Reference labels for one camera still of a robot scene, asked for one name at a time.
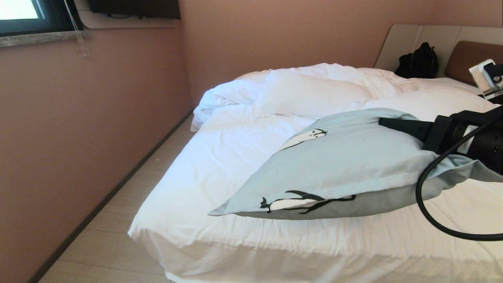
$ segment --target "black cable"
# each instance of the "black cable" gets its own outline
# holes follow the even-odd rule
[[[477,129],[473,130],[469,134],[465,135],[462,139],[460,139],[457,143],[452,145],[449,149],[447,149],[444,153],[442,153],[440,156],[438,156],[435,160],[433,160],[426,168],[424,171],[421,173],[419,176],[419,179],[417,180],[417,184],[415,187],[415,199],[417,201],[417,205],[419,206],[419,209],[423,213],[423,215],[426,217],[426,219],[437,229],[440,231],[449,234],[451,236],[465,239],[465,240],[472,240],[472,241],[503,241],[503,233],[502,234],[469,234],[469,233],[463,233],[459,231],[455,231],[452,229],[449,229],[442,224],[438,223],[428,212],[426,209],[425,203],[423,202],[423,195],[422,195],[422,189],[423,189],[423,183],[428,177],[429,173],[442,161],[444,160],[449,154],[453,153],[458,147],[460,147],[463,143],[465,143],[467,140],[475,136],[477,133],[480,131],[484,130],[485,128],[489,127],[492,125],[494,122],[496,122],[498,119],[501,118],[501,115],[498,117],[495,117],[492,121],[489,121],[488,123],[478,127]]]

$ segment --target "sticker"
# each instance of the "sticker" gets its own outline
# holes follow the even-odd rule
[[[466,136],[467,134],[471,133],[473,130],[475,130],[477,128],[478,128],[478,126],[468,125],[468,127],[466,127],[466,130],[465,130],[465,133],[463,134],[463,136]],[[467,154],[474,138],[475,138],[475,136],[471,137],[469,140],[465,141],[462,145],[460,145],[458,147],[458,152],[463,153],[463,154]]]

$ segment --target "wall-mounted tv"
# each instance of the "wall-mounted tv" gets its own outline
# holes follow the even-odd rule
[[[94,13],[180,19],[178,0],[89,0]]]

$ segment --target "marble window sill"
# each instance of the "marble window sill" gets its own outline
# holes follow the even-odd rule
[[[87,38],[92,37],[93,34],[90,30],[83,30],[80,31],[80,35],[83,38]],[[76,38],[77,33],[75,31],[6,36],[6,37],[0,37],[0,48],[16,46],[16,45],[32,44],[32,43],[49,42],[49,41],[61,41]]]

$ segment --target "white bedsheet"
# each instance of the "white bedsheet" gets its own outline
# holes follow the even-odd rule
[[[346,219],[266,220],[207,213],[313,120],[211,109],[136,215],[129,235],[184,282],[502,282],[503,243],[436,230],[415,206]],[[447,227],[503,231],[503,184],[467,180],[426,202]]]

